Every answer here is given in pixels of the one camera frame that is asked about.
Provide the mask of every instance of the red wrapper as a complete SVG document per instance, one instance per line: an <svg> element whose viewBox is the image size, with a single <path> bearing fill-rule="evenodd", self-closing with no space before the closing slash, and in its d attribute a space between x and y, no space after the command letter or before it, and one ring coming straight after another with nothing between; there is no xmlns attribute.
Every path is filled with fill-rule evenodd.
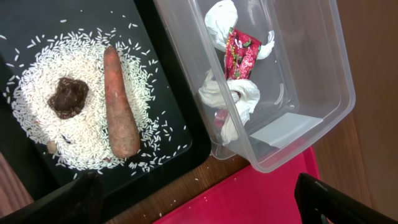
<svg viewBox="0 0 398 224"><path fill-rule="evenodd" d="M249 79L261 48L261 41L231 28L226 43L225 78Z"/></svg>

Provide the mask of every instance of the black tray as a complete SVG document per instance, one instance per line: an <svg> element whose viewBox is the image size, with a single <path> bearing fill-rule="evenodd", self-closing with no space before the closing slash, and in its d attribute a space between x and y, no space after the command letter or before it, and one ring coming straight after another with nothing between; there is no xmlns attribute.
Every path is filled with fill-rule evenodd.
<svg viewBox="0 0 398 224"><path fill-rule="evenodd" d="M136 4L137 7L132 1L122 0L113 2L105 0L18 2L6 0L0 7L1 34L8 37L6 41L0 40L0 90L2 92L10 77L13 74L20 75L23 71L5 65L6 62L13 61L14 47L17 47L21 51L21 56L24 56L19 59L18 64L24 63L26 68L33 62L35 51L24 55L22 51L26 52L26 46L35 35L41 37L42 33L39 32L43 32L46 37L53 37L61 32L65 35L71 30L77 31L78 28L90 27L89 30L95 33L97 26L109 29L116 27L118 34L124 37L123 41L127 42L128 38L131 38L133 42L138 41L140 45L145 45L156 52L159 58L161 67L158 73L160 74L156 77L158 81L155 83L157 86L154 92L157 99L151 103L149 116L153 119L154 116L166 110L168 113L164 116L168 116L169 123L172 121L178 126L176 131L182 130L185 123L187 125L187 130L181 131L177 139L174 139L174 143L168 147L163 146L161 152L170 154L175 151L177 145L188 144L189 147L146 174L137 172L135 176L130 176L133 170L127 165L134 160L134 157L127 160L124 167L102 170L104 175L101 176L101 182L105 196L103 220L115 216L200 165L208 157L211 148L210 139L194 104L193 96L153 2L136 1ZM139 25L141 28L139 35L129 35L128 32L132 30L127 28L129 22L122 15ZM59 23L61 19L68 20L63 27ZM149 58L141 57L141 59L141 62L145 63ZM34 200L72 181L74 173L81 175L75 170L55 167L57 160L52 160L49 155L44 156L42 153L45 147L35 145L26 137L19 123L12 116L11 107L6 103L6 99L3 96L0 98L0 123L3 126L0 130L0 151Z"/></svg>

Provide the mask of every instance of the pile of rice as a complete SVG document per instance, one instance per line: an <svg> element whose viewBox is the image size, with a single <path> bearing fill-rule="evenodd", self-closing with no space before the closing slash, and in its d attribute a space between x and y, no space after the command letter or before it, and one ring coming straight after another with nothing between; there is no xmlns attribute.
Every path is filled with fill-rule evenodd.
<svg viewBox="0 0 398 224"><path fill-rule="evenodd" d="M103 69L103 54L108 43L101 36L92 39L91 33L71 33L64 38L61 35L36 55L36 63L22 72L14 90L13 115L36 143L56 142L57 165L100 170L125 161L114 156L109 146ZM137 127L143 131L153 123L147 113L147 102L153 97L147 80L152 74L142 69L140 58L123 53L126 46L116 44L116 48L127 97ZM70 119L58 118L47 104L62 77L82 80L89 88L83 111Z"/></svg>

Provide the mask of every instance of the brown lump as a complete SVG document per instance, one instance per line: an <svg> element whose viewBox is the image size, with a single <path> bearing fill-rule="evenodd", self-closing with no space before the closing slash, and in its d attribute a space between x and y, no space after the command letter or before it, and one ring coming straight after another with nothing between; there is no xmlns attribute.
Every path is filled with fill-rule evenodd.
<svg viewBox="0 0 398 224"><path fill-rule="evenodd" d="M72 118L81 113L85 106L88 86L81 80L61 78L57 92L48 100L48 104L61 119Z"/></svg>

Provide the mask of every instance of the clear plastic container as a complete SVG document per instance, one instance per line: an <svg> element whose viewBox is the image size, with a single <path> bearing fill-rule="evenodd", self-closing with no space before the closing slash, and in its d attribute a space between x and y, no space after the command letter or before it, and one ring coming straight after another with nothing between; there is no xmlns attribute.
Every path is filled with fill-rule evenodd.
<svg viewBox="0 0 398 224"><path fill-rule="evenodd" d="M212 154L245 157L255 169L271 172L320 139L352 109L355 93L335 0L235 0L235 28L275 47L258 60L250 79L261 99L243 125L204 17L218 0L155 0L214 142ZM198 89L212 70L223 93L238 140L223 146L213 125L216 109L201 102Z"/></svg>

